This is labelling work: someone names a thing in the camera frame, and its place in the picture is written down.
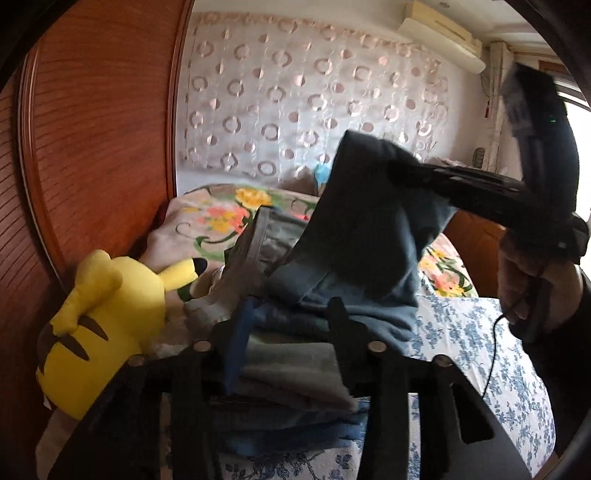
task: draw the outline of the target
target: wooden wardrobe door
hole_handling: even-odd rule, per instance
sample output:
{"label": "wooden wardrobe door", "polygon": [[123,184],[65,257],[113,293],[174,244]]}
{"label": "wooden wardrobe door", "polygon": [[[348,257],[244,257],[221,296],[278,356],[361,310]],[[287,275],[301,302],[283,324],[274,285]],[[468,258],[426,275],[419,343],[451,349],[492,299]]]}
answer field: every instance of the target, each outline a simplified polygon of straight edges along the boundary
{"label": "wooden wardrobe door", "polygon": [[170,118],[191,5],[79,0],[25,62],[25,179],[66,284],[93,249],[125,255],[174,194]]}
{"label": "wooden wardrobe door", "polygon": [[481,297],[496,298],[499,242],[505,228],[459,210],[444,233],[459,252]]}
{"label": "wooden wardrobe door", "polygon": [[38,242],[20,175],[19,76],[0,93],[0,478],[34,473],[35,445],[49,418],[35,380],[37,335],[65,298]]}

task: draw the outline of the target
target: air conditioner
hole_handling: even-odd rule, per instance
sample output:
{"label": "air conditioner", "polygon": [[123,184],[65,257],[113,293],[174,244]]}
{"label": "air conditioner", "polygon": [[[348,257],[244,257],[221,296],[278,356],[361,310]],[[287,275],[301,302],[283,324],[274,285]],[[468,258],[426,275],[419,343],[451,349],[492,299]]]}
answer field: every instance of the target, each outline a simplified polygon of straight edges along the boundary
{"label": "air conditioner", "polygon": [[417,1],[407,4],[404,16],[399,34],[418,41],[471,73],[485,69],[486,64],[480,59],[482,42],[465,28]]}

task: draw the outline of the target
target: folded clothes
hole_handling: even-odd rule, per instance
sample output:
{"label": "folded clothes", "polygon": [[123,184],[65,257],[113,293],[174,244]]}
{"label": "folded clothes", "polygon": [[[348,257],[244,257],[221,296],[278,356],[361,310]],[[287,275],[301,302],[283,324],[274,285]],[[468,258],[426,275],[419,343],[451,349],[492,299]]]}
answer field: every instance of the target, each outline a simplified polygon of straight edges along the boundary
{"label": "folded clothes", "polygon": [[363,438],[366,422],[367,414],[357,413],[350,421],[334,420],[284,430],[223,432],[217,438],[221,450],[227,453],[268,456],[348,446],[351,440]]}
{"label": "folded clothes", "polygon": [[[404,353],[418,306],[417,263],[454,209],[433,192],[394,187],[388,173],[396,162],[416,160],[387,141],[345,133],[309,224],[259,208],[229,252],[216,287],[185,305],[187,327],[193,339],[201,339],[230,318],[241,298],[261,299],[252,312],[259,331],[251,334],[235,393],[296,410],[355,414],[357,401],[343,386],[334,349],[326,343],[324,315],[332,297],[343,300],[352,320]],[[293,424],[287,411],[278,411],[273,423],[277,429],[263,433],[226,432],[225,448],[258,455],[294,449],[304,438],[307,447],[312,438],[335,446],[329,438],[355,437],[358,427],[338,419],[279,429]],[[293,442],[281,443],[281,436]]]}
{"label": "folded clothes", "polygon": [[363,421],[369,411],[369,399],[359,400],[356,412],[350,411],[303,411],[275,404],[260,398],[233,395],[210,400],[213,428],[216,432],[246,432],[287,430],[293,427],[327,424],[343,421],[355,424]]}
{"label": "folded clothes", "polygon": [[[288,254],[305,226],[278,210],[262,207],[257,211],[232,248],[216,287],[185,304],[186,324],[194,339],[207,338],[245,296],[265,295],[266,275]],[[305,342],[301,336],[276,331],[281,335],[253,332],[234,393],[300,410],[357,409],[357,401],[342,384],[331,344]]]}

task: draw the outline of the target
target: pikachu plush toy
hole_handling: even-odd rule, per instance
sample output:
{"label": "pikachu plush toy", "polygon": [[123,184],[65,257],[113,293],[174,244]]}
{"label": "pikachu plush toy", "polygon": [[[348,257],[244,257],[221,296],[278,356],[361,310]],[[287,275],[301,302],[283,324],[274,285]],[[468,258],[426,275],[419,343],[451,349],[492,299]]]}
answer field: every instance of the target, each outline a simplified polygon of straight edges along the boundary
{"label": "pikachu plush toy", "polygon": [[164,327],[164,293],[194,281],[207,261],[187,259],[159,274],[129,257],[96,250],[78,266],[74,289],[41,332],[37,381],[46,397],[81,420],[121,366],[146,354]]}

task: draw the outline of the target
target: power cord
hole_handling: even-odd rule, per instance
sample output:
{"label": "power cord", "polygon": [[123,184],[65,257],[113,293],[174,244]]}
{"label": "power cord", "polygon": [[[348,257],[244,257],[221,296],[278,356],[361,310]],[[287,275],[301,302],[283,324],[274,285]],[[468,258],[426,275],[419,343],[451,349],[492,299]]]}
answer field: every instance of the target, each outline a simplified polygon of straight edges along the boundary
{"label": "power cord", "polygon": [[[543,274],[544,271],[546,270],[546,267],[548,266],[548,262],[545,263],[545,265],[540,269],[540,272],[535,276],[535,278],[540,278]],[[519,305],[519,302],[521,302],[525,296],[528,294],[528,291],[526,290],[525,292],[523,292],[520,297],[515,300],[513,302],[513,304],[507,309],[508,312],[513,311],[513,309],[515,307],[517,307],[517,305]],[[484,399],[485,395],[486,395],[486,391],[488,390],[488,386],[491,383],[491,378],[492,378],[492,371],[495,367],[495,360],[496,360],[496,326],[498,325],[498,323],[505,318],[507,314],[506,313],[502,313],[501,315],[499,315],[499,317],[493,322],[492,324],[492,340],[493,340],[493,351],[492,351],[492,362],[491,362],[491,369],[488,371],[488,379],[486,380],[486,385],[484,387],[484,390],[482,391],[482,396],[481,398]]]}
{"label": "power cord", "polygon": [[480,86],[482,87],[482,92],[486,95],[486,98],[490,99],[491,95],[490,93],[487,93],[485,88],[484,88],[484,80],[486,79],[486,81],[489,81],[489,78],[484,75],[484,72],[480,74]]}

